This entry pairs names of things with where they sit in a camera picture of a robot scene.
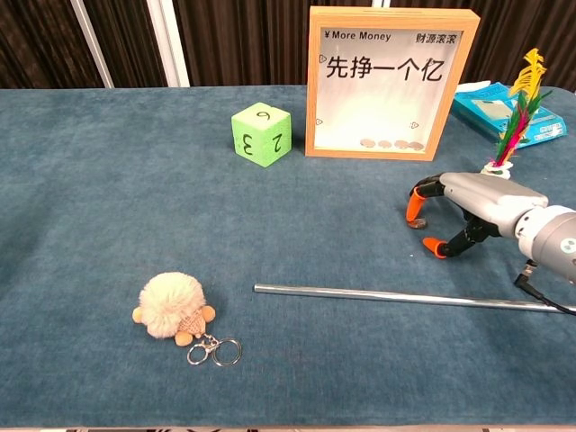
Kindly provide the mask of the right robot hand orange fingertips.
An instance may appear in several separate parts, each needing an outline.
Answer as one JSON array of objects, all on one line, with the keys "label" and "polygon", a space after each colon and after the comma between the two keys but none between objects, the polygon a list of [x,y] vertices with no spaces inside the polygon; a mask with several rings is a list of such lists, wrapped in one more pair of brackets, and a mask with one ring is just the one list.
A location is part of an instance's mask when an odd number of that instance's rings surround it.
[{"label": "right robot hand orange fingertips", "polygon": [[509,179],[481,173],[444,172],[426,177],[409,193],[406,222],[415,221],[426,199],[444,196],[463,211],[466,226],[449,241],[424,238],[424,246],[439,259],[457,257],[487,237],[512,239],[517,224],[548,198]]}]

